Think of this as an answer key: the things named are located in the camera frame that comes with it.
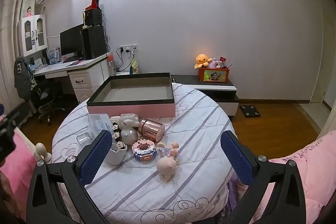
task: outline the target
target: computer monitor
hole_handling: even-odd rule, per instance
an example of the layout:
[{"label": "computer monitor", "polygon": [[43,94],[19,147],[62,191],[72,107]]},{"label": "computer monitor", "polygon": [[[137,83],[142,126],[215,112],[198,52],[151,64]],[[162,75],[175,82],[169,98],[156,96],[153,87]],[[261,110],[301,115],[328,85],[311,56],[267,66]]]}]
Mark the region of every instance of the computer monitor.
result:
[{"label": "computer monitor", "polygon": [[65,62],[70,62],[74,60],[80,60],[82,57],[82,35],[81,30],[84,24],[77,25],[69,30],[61,32],[61,55],[66,55],[70,53],[77,53],[77,56],[68,58]]}]

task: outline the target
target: orange plush toy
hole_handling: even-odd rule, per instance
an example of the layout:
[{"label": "orange plush toy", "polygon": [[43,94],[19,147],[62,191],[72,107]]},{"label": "orange plush toy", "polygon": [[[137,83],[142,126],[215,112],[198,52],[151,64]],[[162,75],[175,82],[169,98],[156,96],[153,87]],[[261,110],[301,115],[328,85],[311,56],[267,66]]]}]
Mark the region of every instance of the orange plush toy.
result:
[{"label": "orange plush toy", "polygon": [[212,58],[208,58],[205,54],[200,54],[196,57],[196,64],[194,69],[202,68],[202,66],[207,67],[209,65],[208,62],[212,61]]}]

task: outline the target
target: metal screw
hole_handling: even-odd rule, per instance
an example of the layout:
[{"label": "metal screw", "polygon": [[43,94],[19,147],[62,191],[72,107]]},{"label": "metal screw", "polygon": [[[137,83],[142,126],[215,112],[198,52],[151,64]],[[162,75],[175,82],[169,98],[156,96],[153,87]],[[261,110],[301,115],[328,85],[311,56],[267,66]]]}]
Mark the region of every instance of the metal screw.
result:
[{"label": "metal screw", "polygon": [[260,156],[258,156],[258,160],[261,161],[261,162],[265,162],[265,161],[267,161],[267,158],[264,155],[260,155]]},{"label": "metal screw", "polygon": [[296,166],[296,162],[293,161],[293,160],[289,160],[289,165],[292,166],[292,167],[295,167]]},{"label": "metal screw", "polygon": [[44,160],[39,160],[37,163],[36,163],[37,166],[42,166],[44,165]]},{"label": "metal screw", "polygon": [[70,156],[67,158],[67,162],[74,162],[76,160],[75,156]]}]

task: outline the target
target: bedsheet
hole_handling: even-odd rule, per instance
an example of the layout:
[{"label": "bedsheet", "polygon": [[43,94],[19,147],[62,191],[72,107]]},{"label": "bedsheet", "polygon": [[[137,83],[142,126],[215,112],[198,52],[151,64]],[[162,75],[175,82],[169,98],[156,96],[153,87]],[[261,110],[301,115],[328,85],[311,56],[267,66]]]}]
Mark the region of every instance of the bedsheet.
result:
[{"label": "bedsheet", "polygon": [[[122,163],[103,162],[86,190],[111,223],[194,222],[216,215],[228,199],[232,166],[220,145],[221,133],[234,132],[225,112],[198,90],[173,83],[176,117],[155,118],[166,126],[162,139],[180,145],[178,169],[165,182],[156,170],[158,158],[135,160],[131,148]],[[86,102],[76,107],[59,127],[52,144],[52,162],[77,155],[76,137],[88,130]],[[62,187],[66,203],[71,201]]]}]

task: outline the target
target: pink box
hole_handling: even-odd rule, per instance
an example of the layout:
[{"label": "pink box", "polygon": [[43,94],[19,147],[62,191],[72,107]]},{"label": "pink box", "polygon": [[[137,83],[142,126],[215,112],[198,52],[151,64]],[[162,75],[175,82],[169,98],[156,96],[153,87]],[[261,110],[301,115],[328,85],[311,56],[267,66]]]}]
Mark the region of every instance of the pink box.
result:
[{"label": "pink box", "polygon": [[110,76],[87,102],[90,114],[140,118],[175,117],[175,101],[168,72]]}]

